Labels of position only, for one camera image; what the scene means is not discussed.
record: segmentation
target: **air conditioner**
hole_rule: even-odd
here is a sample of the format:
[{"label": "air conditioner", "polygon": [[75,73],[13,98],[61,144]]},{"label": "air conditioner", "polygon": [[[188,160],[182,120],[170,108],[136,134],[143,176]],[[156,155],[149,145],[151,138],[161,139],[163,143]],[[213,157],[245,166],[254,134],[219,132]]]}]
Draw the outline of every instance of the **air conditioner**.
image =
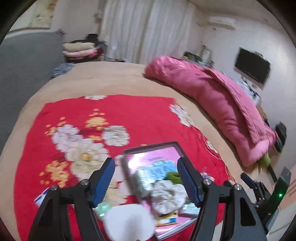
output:
[{"label": "air conditioner", "polygon": [[235,29],[237,21],[233,18],[210,16],[208,19],[208,23],[210,26]]}]

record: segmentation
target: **beige blanket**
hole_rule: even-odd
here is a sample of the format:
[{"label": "beige blanket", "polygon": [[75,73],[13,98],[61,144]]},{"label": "beige blanket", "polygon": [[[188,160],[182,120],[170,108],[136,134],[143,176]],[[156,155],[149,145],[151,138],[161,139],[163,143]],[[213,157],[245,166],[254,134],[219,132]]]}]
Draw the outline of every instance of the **beige blanket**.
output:
[{"label": "beige blanket", "polygon": [[27,102],[0,156],[0,217],[16,240],[19,235],[13,208],[13,185],[26,135],[44,104],[62,99],[90,95],[127,94],[175,98],[218,150],[238,183],[241,172],[258,178],[258,166],[245,170],[240,165],[234,146],[218,131],[211,118],[192,100],[170,87],[145,79],[144,65],[110,62],[76,64],[67,74],[49,81]]}]

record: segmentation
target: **white flower print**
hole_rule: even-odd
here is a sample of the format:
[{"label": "white flower print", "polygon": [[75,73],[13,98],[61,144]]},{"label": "white flower print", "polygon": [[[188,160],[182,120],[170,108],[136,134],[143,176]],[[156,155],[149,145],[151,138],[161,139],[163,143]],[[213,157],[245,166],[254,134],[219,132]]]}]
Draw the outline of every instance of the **white flower print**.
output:
[{"label": "white flower print", "polygon": [[106,95],[89,95],[85,96],[85,99],[90,99],[90,100],[102,100],[105,99],[107,96]]},{"label": "white flower print", "polygon": [[102,139],[108,146],[125,146],[130,136],[124,126],[109,126],[103,129]]},{"label": "white flower print", "polygon": [[193,121],[191,120],[188,113],[185,110],[183,110],[180,106],[176,104],[170,104],[170,110],[179,117],[181,124],[186,125],[188,127],[193,125]]},{"label": "white flower print", "polygon": [[122,168],[117,166],[104,197],[104,202],[108,202],[112,207],[126,203],[127,196],[132,195],[127,181],[124,180],[124,174],[120,172]]},{"label": "white flower print", "polygon": [[117,166],[121,166],[121,162],[122,162],[123,157],[124,157],[124,155],[117,155],[117,156],[114,158],[115,164],[116,164]]},{"label": "white flower print", "polygon": [[209,140],[206,141],[206,144],[207,144],[208,148],[210,148],[214,152],[218,153],[218,151],[215,149],[215,147],[212,145],[212,143]]},{"label": "white flower print", "polygon": [[88,179],[94,171],[99,170],[108,157],[109,151],[104,145],[93,143],[90,138],[76,142],[65,154],[66,160],[73,162],[70,170],[79,181]]},{"label": "white flower print", "polygon": [[78,128],[69,124],[60,126],[52,135],[52,142],[56,144],[57,150],[68,152],[69,148],[83,138],[82,135],[78,135],[79,132]]},{"label": "white flower print", "polygon": [[126,203],[126,195],[119,188],[108,188],[104,197],[104,202],[108,202],[112,207]]}]

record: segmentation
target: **folded blanket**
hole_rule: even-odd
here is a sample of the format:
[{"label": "folded blanket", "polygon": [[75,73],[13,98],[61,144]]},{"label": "folded blanket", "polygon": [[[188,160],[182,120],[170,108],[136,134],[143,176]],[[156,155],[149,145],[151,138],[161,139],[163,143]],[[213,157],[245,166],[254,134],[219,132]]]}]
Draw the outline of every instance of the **folded blanket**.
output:
[{"label": "folded blanket", "polygon": [[276,133],[264,123],[243,89],[226,75],[161,56],[146,67],[145,76],[194,98],[234,144],[244,167],[258,161],[274,144]]},{"label": "folded blanket", "polygon": [[79,52],[83,50],[88,50],[88,49],[93,49],[94,48],[94,43],[65,43],[63,44],[64,49],[68,52]]},{"label": "folded blanket", "polygon": [[84,57],[73,57],[73,58],[70,58],[70,60],[81,60],[81,59],[84,59]]},{"label": "folded blanket", "polygon": [[89,56],[90,54],[97,53],[96,49],[89,49],[89,50],[83,50],[79,52],[68,52],[68,51],[63,51],[64,55],[67,57],[85,57]]}]

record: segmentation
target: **window curtain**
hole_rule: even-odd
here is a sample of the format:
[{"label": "window curtain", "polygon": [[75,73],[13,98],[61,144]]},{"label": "window curtain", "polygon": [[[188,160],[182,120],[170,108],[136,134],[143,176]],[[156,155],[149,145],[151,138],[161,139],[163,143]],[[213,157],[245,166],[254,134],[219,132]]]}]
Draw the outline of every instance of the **window curtain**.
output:
[{"label": "window curtain", "polygon": [[106,0],[100,40],[108,58],[148,64],[186,51],[195,5],[188,0]]}]

